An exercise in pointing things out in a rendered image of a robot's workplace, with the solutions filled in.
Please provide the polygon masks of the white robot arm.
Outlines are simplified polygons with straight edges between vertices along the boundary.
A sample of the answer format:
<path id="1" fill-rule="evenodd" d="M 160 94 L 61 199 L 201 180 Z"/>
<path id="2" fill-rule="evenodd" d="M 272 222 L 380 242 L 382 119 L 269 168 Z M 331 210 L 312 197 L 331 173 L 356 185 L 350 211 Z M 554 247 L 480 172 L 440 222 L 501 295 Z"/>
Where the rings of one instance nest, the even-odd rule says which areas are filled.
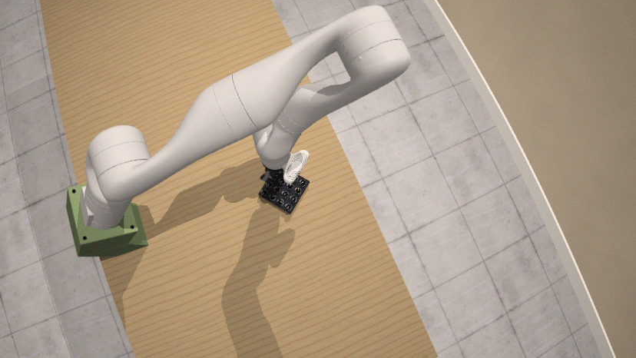
<path id="1" fill-rule="evenodd" d="M 336 51 L 350 81 L 298 87 L 316 64 Z M 108 128 L 88 146 L 88 181 L 80 196 L 84 225 L 115 227 L 133 197 L 250 135 L 264 166 L 283 168 L 284 181 L 292 184 L 309 158 L 306 150 L 290 153 L 302 132 L 395 80 L 410 63 L 386 10 L 366 6 L 204 89 L 173 137 L 152 157 L 137 128 Z"/>

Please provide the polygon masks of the black knob box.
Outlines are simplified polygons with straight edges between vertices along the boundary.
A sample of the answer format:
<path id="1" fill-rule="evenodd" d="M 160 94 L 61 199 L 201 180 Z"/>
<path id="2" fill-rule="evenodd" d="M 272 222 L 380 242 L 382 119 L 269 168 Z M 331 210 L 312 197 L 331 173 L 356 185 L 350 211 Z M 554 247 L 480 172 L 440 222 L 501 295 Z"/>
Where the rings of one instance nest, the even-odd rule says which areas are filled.
<path id="1" fill-rule="evenodd" d="M 309 181 L 300 175 L 292 184 L 287 184 L 281 171 L 270 183 L 264 184 L 259 195 L 291 214 L 308 184 Z"/>

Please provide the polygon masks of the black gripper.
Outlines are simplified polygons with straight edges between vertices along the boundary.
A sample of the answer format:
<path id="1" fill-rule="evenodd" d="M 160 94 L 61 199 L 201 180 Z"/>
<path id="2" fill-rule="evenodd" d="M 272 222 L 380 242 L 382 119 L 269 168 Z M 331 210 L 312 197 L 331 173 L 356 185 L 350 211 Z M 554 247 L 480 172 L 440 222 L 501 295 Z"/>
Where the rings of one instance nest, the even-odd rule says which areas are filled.
<path id="1" fill-rule="evenodd" d="M 263 166 L 264 166 L 264 164 L 263 164 Z M 269 169 L 266 166 L 264 166 L 264 167 L 265 167 L 266 173 L 263 173 L 263 175 L 260 176 L 260 179 L 265 181 L 266 183 L 270 183 L 277 176 L 278 173 L 283 171 L 283 168 L 278 169 L 278 170 L 272 170 L 272 169 Z"/>

